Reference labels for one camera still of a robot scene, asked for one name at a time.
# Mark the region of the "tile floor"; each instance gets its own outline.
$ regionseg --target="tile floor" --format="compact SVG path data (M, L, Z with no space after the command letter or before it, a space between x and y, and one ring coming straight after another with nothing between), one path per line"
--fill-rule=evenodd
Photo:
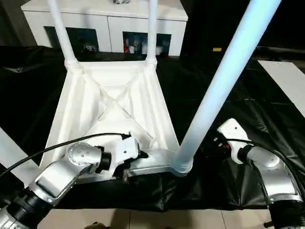
M123 209L54 209L38 229L83 229L98 221L111 229L264 229L268 210L172 210L165 213Z

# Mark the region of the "yellow label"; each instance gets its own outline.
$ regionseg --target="yellow label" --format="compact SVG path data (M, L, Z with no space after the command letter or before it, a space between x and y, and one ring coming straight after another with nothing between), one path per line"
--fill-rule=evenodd
M221 48L213 48L213 52L221 52Z

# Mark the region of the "white tile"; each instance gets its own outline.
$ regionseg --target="white tile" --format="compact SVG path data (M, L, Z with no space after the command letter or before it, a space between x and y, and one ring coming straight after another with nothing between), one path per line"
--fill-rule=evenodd
M222 212L226 229L264 229L264 223L271 220L267 209Z
M305 117L305 75L291 62L258 61Z
M172 210L165 213L132 211L130 229L225 229L221 211Z
M111 229L128 229L129 214L129 210L122 209L53 209L38 229L83 229L94 222L111 226Z

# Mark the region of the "white cabinet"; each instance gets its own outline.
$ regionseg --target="white cabinet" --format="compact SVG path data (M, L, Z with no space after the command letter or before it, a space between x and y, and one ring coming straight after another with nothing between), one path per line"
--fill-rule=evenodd
M51 14L49 12L25 11L24 15L37 44L52 47L52 36L50 35L51 30L48 29L50 29L49 27L52 27L53 34L55 34L55 30ZM61 18L66 28L91 29L92 33L96 34L99 51L111 52L109 30L104 29L108 28L106 16L62 13Z
M57 1L73 49L145 53L149 0L122 5L112 0ZM47 0L31 0L21 8L37 44L59 47ZM180 0L159 0L157 17L157 52L180 55L188 20Z

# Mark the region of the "cabinet door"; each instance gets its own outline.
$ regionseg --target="cabinet door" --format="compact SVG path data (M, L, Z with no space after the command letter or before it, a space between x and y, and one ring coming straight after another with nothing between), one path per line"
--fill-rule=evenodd
M54 48L59 46L49 12L25 11L24 15L38 45ZM62 13L61 17L74 50L111 52L106 16Z
M113 52L137 52L140 49L145 54L147 34L144 33L148 32L148 19L108 17L108 22ZM185 26L185 21L157 20L157 54L179 56Z

